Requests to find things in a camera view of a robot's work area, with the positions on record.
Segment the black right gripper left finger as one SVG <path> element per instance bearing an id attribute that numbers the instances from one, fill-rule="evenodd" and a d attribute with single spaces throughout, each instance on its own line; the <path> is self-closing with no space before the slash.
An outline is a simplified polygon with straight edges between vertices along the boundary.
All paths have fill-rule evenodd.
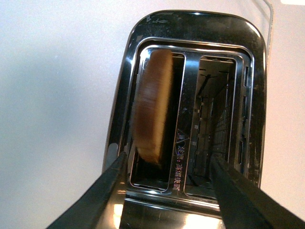
<path id="1" fill-rule="evenodd" d="M 94 184 L 49 229 L 95 229 L 120 182 L 125 181 L 128 156 L 121 152 Z"/>

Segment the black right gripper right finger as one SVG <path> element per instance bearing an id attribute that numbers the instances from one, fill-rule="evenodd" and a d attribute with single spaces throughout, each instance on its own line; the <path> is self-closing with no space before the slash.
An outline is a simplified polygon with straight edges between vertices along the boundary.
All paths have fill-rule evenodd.
<path id="1" fill-rule="evenodd" d="M 303 229 L 305 222 L 213 155 L 210 176 L 227 229 Z"/>

